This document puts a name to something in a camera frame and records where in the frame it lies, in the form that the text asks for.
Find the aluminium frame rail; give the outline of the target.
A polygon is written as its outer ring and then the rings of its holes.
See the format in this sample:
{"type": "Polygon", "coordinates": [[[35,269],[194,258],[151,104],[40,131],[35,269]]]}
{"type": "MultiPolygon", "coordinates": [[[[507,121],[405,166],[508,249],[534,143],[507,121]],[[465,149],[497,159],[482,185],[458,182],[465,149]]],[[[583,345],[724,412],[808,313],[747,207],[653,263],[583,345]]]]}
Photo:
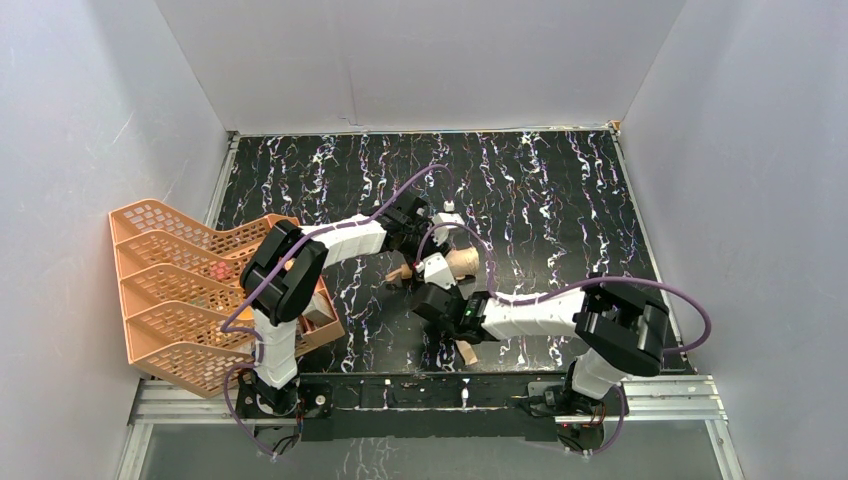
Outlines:
{"type": "MultiPolygon", "coordinates": [[[[629,421],[704,421],[721,477],[744,477],[711,375],[636,377],[626,381],[623,390],[631,408],[629,421]]],[[[129,414],[130,438],[119,476],[139,476],[154,425],[219,425],[231,421],[221,396],[201,398],[165,381],[142,380],[129,414]]]]}

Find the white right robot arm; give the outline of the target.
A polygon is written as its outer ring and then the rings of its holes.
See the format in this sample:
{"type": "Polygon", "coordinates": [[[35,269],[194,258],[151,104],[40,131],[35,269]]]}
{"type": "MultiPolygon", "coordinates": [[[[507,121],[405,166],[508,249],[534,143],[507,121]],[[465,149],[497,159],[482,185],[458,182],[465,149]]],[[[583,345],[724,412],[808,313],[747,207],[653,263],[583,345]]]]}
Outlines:
{"type": "Polygon", "coordinates": [[[577,337],[588,347],[569,368],[566,389],[592,400],[632,376],[663,366],[669,309],[633,284],[596,277],[558,295],[463,296],[456,286],[422,285],[412,310],[447,336],[469,344],[520,336],[577,337]]]}

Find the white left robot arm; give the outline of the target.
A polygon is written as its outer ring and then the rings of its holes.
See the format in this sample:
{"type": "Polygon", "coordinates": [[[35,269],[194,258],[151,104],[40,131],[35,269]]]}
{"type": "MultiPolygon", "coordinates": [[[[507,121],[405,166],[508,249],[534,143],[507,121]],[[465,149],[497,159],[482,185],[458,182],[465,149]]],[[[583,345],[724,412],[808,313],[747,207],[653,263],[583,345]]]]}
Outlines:
{"type": "Polygon", "coordinates": [[[323,270],[385,252],[402,254],[409,266],[417,259],[448,253],[448,234],[437,229],[427,208],[420,197],[400,193],[368,215],[323,225],[279,220],[272,226],[239,278],[257,334],[253,394],[270,411],[288,415],[298,402],[298,320],[323,270]]]}

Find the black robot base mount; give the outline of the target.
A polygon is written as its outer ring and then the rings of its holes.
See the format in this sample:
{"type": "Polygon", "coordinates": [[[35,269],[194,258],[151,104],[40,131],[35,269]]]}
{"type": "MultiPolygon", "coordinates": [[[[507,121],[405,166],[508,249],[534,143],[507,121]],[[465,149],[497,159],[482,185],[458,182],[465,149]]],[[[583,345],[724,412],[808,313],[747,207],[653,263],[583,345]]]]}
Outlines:
{"type": "Polygon", "coordinates": [[[518,437],[577,452],[604,442],[621,412],[570,389],[563,372],[305,373],[277,399],[250,375],[233,405],[250,427],[289,426],[305,442],[394,437],[518,437]]]}

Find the beige and black folding umbrella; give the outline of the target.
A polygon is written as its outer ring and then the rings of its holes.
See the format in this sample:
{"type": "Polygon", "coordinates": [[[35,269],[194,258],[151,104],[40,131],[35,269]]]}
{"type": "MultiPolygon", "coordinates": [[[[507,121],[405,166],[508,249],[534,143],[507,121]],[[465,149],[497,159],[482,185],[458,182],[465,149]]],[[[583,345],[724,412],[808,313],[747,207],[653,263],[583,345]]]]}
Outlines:
{"type": "MultiPolygon", "coordinates": [[[[480,267],[479,253],[474,247],[450,250],[446,256],[446,262],[457,281],[468,280],[478,273],[480,267]]],[[[403,264],[389,272],[384,281],[389,287],[400,287],[412,279],[412,269],[407,264],[403,264]]],[[[474,365],[478,362],[473,347],[468,342],[457,340],[456,346],[466,365],[474,365]]]]}

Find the grey box in organizer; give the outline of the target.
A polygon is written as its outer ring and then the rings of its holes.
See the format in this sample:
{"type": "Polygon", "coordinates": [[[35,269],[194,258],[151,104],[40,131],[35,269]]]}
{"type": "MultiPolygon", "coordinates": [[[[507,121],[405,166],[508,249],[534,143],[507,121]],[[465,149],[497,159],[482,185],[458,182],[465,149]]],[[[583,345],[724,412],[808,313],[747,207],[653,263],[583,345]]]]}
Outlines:
{"type": "Polygon", "coordinates": [[[302,316],[314,329],[323,328],[337,320],[331,302],[319,292],[312,295],[302,316]]]}

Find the orange plastic file organizer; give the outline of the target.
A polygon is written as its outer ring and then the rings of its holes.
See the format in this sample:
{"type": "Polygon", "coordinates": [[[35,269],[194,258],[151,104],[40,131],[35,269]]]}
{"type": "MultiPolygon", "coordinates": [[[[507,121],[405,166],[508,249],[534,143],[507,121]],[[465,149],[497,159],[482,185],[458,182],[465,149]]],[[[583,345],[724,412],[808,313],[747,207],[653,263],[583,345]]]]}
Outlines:
{"type": "Polygon", "coordinates": [[[215,230],[156,199],[111,211],[129,364],[202,398],[219,395],[254,345],[220,327],[246,296],[242,270],[281,218],[215,230]]]}

